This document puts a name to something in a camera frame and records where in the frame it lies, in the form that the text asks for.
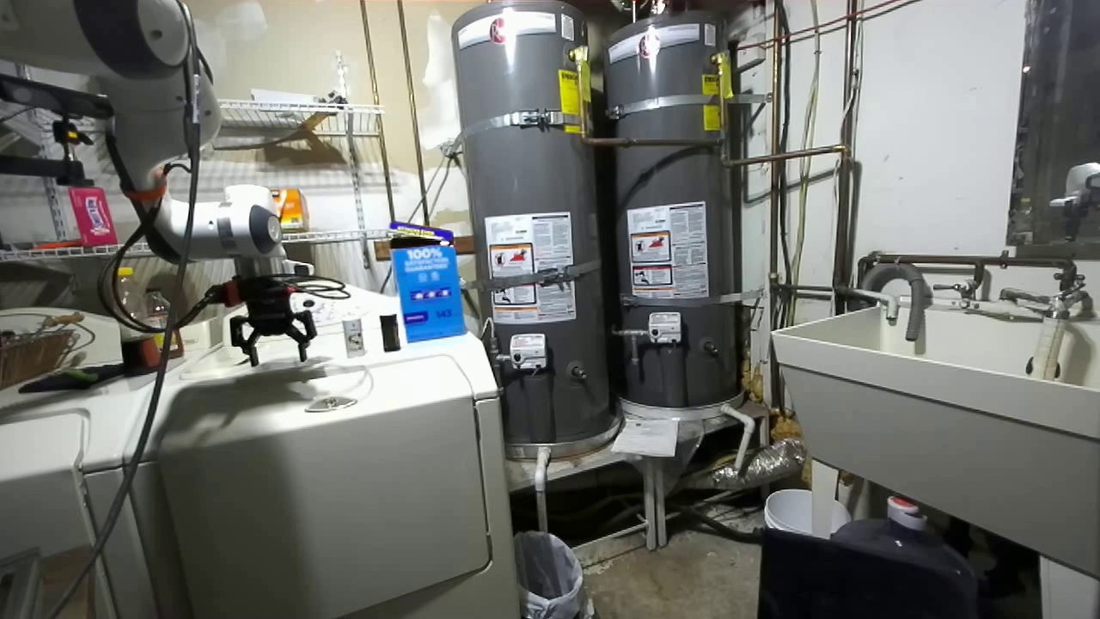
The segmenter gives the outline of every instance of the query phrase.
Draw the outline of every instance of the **electric cord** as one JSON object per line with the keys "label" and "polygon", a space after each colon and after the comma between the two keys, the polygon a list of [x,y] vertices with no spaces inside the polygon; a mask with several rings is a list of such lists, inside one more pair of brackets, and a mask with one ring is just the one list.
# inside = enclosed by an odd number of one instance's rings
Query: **electric cord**
{"label": "electric cord", "polygon": [[[192,243],[192,225],[195,225],[195,198],[199,198],[199,117],[195,117],[195,70],[202,70],[199,61],[199,51],[195,51],[195,31],[189,25],[189,10],[181,7],[181,0],[177,0],[178,15],[187,17],[187,36],[189,36],[189,51],[187,51],[187,67],[181,67],[181,137],[187,137],[187,150],[189,150],[189,164],[192,164],[192,176],[189,176],[189,210],[187,210],[187,229],[181,229],[181,257],[178,257],[178,273],[177,273],[177,288],[181,288],[187,282],[187,267],[189,267],[189,243]],[[92,576],[92,566],[101,563],[108,545],[111,545],[111,533],[133,491],[133,483],[137,483],[137,468],[144,461],[144,451],[147,451],[147,440],[152,440],[152,429],[155,429],[155,413],[161,405],[161,391],[164,391],[164,377],[170,377],[170,347],[172,347],[172,310],[170,310],[170,320],[161,327],[161,358],[157,358],[157,367],[155,367],[155,383],[152,383],[152,399],[147,399],[147,408],[144,408],[144,423],[140,423],[140,432],[137,432],[137,447],[132,454],[132,461],[124,461],[124,483],[102,515],[102,525],[98,530],[98,545],[92,545],[92,557],[83,563],[81,578],[69,586],[69,591],[63,595],[63,602],[50,613],[52,619],[58,619],[69,602],[75,599],[75,591],[83,587],[83,582]]]}
{"label": "electric cord", "polygon": [[[111,273],[102,273],[102,280],[101,280],[101,305],[108,305],[108,314],[118,323],[124,323],[129,329],[137,329],[137,333],[161,333],[161,327],[152,327],[129,310],[129,303],[122,298],[118,273],[129,263],[132,249],[152,229],[152,221],[155,216],[137,221],[137,229],[113,250]],[[195,305],[189,305],[178,320],[172,320],[172,329],[181,329],[187,323],[192,323],[208,305],[210,305],[210,291]]]}
{"label": "electric cord", "polygon": [[[777,106],[779,106],[779,126],[777,126],[777,150],[786,150],[790,141],[790,22],[784,0],[777,7],[777,28],[779,28],[779,47],[777,47],[777,67],[779,67],[779,88],[777,88]],[[775,164],[775,193],[777,193],[777,241],[779,241],[779,267],[784,267],[784,286],[790,286],[790,243],[786,243],[786,161]],[[786,327],[790,298],[777,303],[775,323]]]}
{"label": "electric cord", "polygon": [[[409,221],[415,221],[415,213],[421,210],[427,210],[427,221],[435,221],[435,213],[438,213],[438,206],[440,206],[440,197],[444,197],[444,189],[448,189],[448,182],[452,182],[452,170],[453,170],[453,156],[448,156],[444,159],[444,170],[435,170],[435,176],[427,179],[427,197],[430,197],[430,203],[415,203],[412,206],[412,213],[409,213]],[[388,257],[388,267],[384,267],[384,280],[383,280],[383,291],[388,288],[388,282],[392,282],[392,257]]]}

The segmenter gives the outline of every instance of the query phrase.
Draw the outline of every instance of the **white trash can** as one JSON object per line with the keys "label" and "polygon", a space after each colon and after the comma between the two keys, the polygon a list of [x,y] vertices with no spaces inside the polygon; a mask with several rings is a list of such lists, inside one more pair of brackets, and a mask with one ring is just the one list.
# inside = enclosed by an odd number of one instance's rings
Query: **white trash can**
{"label": "white trash can", "polygon": [[801,533],[801,538],[823,538],[830,539],[838,525],[845,525],[854,515],[834,498],[818,498],[809,490],[779,490],[770,491],[763,503],[763,525]]}
{"label": "white trash can", "polygon": [[592,617],[580,560],[555,533],[521,533],[515,566],[521,566],[527,619]]}

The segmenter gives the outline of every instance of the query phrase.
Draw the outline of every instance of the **utility sink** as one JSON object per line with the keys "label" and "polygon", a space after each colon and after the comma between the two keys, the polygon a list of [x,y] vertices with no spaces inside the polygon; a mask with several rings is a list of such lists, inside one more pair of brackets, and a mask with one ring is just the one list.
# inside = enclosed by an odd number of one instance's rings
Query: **utility sink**
{"label": "utility sink", "polygon": [[1029,376],[1041,323],[885,310],[775,333],[810,454],[1100,578],[1100,323],[1069,323],[1059,383]]}

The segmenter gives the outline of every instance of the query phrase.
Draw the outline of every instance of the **water heater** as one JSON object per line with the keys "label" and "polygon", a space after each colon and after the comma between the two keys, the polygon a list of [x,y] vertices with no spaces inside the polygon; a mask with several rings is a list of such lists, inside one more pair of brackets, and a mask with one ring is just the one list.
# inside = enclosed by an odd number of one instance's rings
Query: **water heater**
{"label": "water heater", "polygon": [[723,25],[661,15],[608,41],[616,150],[620,383],[639,405],[708,405],[739,391],[739,216],[723,170]]}
{"label": "water heater", "polygon": [[479,298],[510,451],[587,451],[616,432],[578,10],[495,0],[453,25]]}

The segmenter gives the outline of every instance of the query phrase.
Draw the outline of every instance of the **paper label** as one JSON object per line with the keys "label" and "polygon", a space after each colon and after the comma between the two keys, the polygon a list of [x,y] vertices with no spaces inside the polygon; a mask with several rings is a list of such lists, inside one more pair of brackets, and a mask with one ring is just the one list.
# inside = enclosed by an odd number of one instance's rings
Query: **paper label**
{"label": "paper label", "polygon": [[[486,216],[487,275],[495,282],[573,265],[570,213]],[[578,320],[578,291],[564,286],[510,286],[493,291],[495,323]]]}
{"label": "paper label", "polygon": [[69,203],[85,249],[118,243],[108,193],[101,186],[69,186]]}
{"label": "paper label", "polygon": [[634,296],[708,298],[708,206],[644,206],[626,216]]}

